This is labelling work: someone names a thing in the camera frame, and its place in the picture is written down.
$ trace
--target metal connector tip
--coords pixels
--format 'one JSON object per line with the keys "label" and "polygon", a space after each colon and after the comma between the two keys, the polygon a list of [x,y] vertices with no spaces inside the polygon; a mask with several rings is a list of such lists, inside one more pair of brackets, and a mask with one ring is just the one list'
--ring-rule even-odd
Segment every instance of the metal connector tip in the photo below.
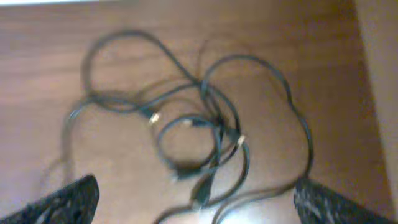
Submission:
{"label": "metal connector tip", "polygon": [[191,120],[188,120],[188,119],[186,119],[185,121],[182,121],[182,123],[186,126],[186,127],[190,127],[190,126],[192,126],[192,121]]}
{"label": "metal connector tip", "polygon": [[246,136],[241,135],[237,141],[238,146],[241,147],[245,140],[246,140]]}
{"label": "metal connector tip", "polygon": [[149,120],[150,124],[154,124],[156,122],[158,122],[158,120],[160,119],[160,113],[154,113]]}

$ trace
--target white wall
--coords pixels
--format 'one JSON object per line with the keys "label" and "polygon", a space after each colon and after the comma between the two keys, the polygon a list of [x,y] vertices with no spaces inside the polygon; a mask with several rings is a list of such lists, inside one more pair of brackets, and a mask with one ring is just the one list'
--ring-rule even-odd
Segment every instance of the white wall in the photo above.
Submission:
{"label": "white wall", "polygon": [[356,0],[398,219],[398,0]]}

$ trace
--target wooden surface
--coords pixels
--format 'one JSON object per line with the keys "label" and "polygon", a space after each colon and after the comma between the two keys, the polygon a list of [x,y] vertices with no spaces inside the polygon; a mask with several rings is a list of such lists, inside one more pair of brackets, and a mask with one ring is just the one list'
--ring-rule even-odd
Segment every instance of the wooden surface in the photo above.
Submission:
{"label": "wooden surface", "polygon": [[[311,177],[365,207],[393,217],[377,122],[354,6],[349,1],[131,1],[0,8],[0,215],[60,187],[62,167],[40,178],[60,155],[63,117],[83,92],[80,62],[99,36],[123,28],[147,30],[201,75],[217,58],[250,52],[276,64],[292,86],[315,141]],[[115,42],[98,57],[95,85],[136,93],[181,77],[141,40]],[[212,82],[242,117],[252,166],[241,192],[284,183],[300,173],[303,133],[270,73],[231,63]],[[154,91],[142,95],[150,98]],[[164,124],[196,111],[184,93],[161,107]],[[206,131],[180,127],[166,138],[178,158],[203,156]],[[173,183],[152,147],[147,121],[92,106],[73,134],[74,177],[94,173],[101,198],[94,223],[150,223],[185,204],[195,183]],[[239,158],[217,175],[214,193],[227,189]],[[209,223],[214,210],[169,223]],[[299,223],[292,194],[250,205],[225,223]]]}

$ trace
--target cable connector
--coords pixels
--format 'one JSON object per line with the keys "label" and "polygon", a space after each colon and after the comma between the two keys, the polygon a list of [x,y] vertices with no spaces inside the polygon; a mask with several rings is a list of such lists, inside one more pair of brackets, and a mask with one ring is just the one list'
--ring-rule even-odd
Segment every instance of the cable connector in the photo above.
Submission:
{"label": "cable connector", "polygon": [[160,119],[160,113],[153,113],[152,116],[149,118],[149,123],[154,124],[158,122],[159,119]]}
{"label": "cable connector", "polygon": [[191,122],[191,126],[196,127],[196,128],[202,128],[202,127],[208,126],[208,124],[204,121],[193,120]]}
{"label": "cable connector", "polygon": [[193,189],[191,196],[193,209],[200,210],[208,203],[213,180],[214,174],[207,175],[201,181],[199,181],[197,186]]}
{"label": "cable connector", "polygon": [[238,141],[236,142],[238,147],[241,147],[245,140],[246,140],[246,136],[244,136],[243,134],[240,135],[240,137],[238,138]]}
{"label": "cable connector", "polygon": [[202,169],[176,169],[174,173],[174,179],[177,181],[189,179],[196,175],[201,174]]}
{"label": "cable connector", "polygon": [[226,130],[226,134],[230,138],[230,140],[234,141],[235,139],[239,139],[240,135],[238,134],[237,130],[233,128],[228,128]]}

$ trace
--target black cable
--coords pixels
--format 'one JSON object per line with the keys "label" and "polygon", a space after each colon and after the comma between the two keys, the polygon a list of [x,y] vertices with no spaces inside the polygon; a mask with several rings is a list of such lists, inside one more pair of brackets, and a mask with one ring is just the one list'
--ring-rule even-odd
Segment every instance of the black cable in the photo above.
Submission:
{"label": "black cable", "polygon": [[[189,84],[180,85],[172,90],[169,90],[166,93],[155,97],[152,100],[149,100],[145,103],[137,103],[134,100],[121,98],[120,96],[114,96],[110,94],[101,93],[96,91],[92,84],[92,66],[93,61],[95,59],[96,54],[105,46],[107,46],[110,42],[123,38],[131,38],[131,37],[140,37],[144,40],[147,40],[154,45],[158,46],[160,50],[164,52],[164,54],[176,65],[176,67],[181,71],[181,73],[185,76],[187,80],[190,81]],[[275,67],[273,67],[270,63],[265,60],[261,60],[253,55],[230,55],[225,58],[218,60],[214,63],[205,73],[204,79],[199,80],[195,78],[171,53],[171,51],[156,37],[150,35],[141,30],[122,30],[120,32],[115,32],[113,34],[107,35],[105,37],[100,38],[97,42],[93,44],[93,46],[89,49],[86,57],[83,60],[83,64],[81,66],[81,80],[83,82],[83,89],[85,90],[86,97],[85,99],[79,103],[72,112],[67,116],[65,127],[63,129],[62,134],[62,147],[63,147],[63,157],[66,159],[72,159],[72,149],[70,149],[70,132],[72,132],[72,124],[75,118],[80,114],[80,112],[88,105],[96,104],[108,111],[112,111],[114,113],[139,113],[143,117],[149,119],[151,122],[154,122],[159,118],[159,114],[156,112],[156,104],[161,101],[166,100],[172,95],[179,93],[181,91],[189,90],[192,88],[197,89],[200,92],[200,96],[202,99],[205,108],[208,110],[210,116],[205,117],[203,115],[185,115],[178,119],[171,121],[167,124],[161,131],[157,137],[157,152],[159,157],[163,160],[166,166],[169,169],[175,171],[177,179],[185,179],[197,175],[202,175],[203,178],[199,181],[197,187],[192,193],[192,203],[189,205],[171,208],[170,210],[165,211],[161,214],[158,219],[156,219],[155,223],[161,223],[164,220],[170,218],[176,214],[183,214],[187,212],[191,212],[193,210],[210,208],[215,205],[219,205],[221,203],[225,203],[220,207],[217,214],[214,217],[213,223],[220,223],[232,210],[235,210],[245,204],[256,200],[262,200],[266,198],[276,197],[294,187],[297,180],[292,181],[291,183],[285,184],[281,187],[272,190],[260,190],[257,192],[253,192],[253,194],[244,194],[240,197],[232,198],[232,196],[236,193],[236,191],[243,185],[244,181],[249,172],[249,148],[246,142],[244,141],[243,135],[241,134],[241,124],[239,120],[239,115],[237,109],[234,107],[229,98],[215,86],[210,85],[210,77],[214,74],[214,71],[221,65],[228,63],[232,60],[248,60],[256,62],[263,67],[269,69],[272,74],[282,82],[285,92],[287,95],[287,102],[290,106],[290,109],[294,112],[294,114],[298,117],[300,124],[305,131],[307,137],[308,144],[308,161],[305,170],[300,175],[299,178],[308,176],[313,163],[313,144],[312,144],[312,136],[310,129],[308,127],[308,123],[303,118],[303,116],[299,113],[297,108],[294,106],[292,101],[292,94],[290,91],[289,84],[287,80],[284,78],[282,73],[278,71]],[[220,106],[218,104],[218,100],[223,101],[230,112],[232,113],[234,119],[234,126],[228,126],[227,118],[222,113]],[[200,161],[195,166],[186,166],[185,164],[179,164],[177,161],[174,161],[172,158],[167,157],[162,148],[162,138],[167,131],[170,131],[176,124],[189,121],[191,122],[193,127],[196,128],[209,128],[213,133],[213,139],[215,141],[214,149],[210,153],[207,159],[204,161]],[[232,143],[233,148],[230,151],[222,151],[221,145],[224,138],[227,137]],[[243,153],[243,168],[242,171],[236,181],[236,183],[224,194],[210,199],[211,196],[211,186],[213,185],[213,179],[217,170],[226,164],[238,150],[241,150]],[[241,199],[241,197],[255,195],[254,198],[249,198],[246,200],[240,201],[240,203],[236,203],[235,205],[231,205],[231,203],[237,202],[237,200]]]}

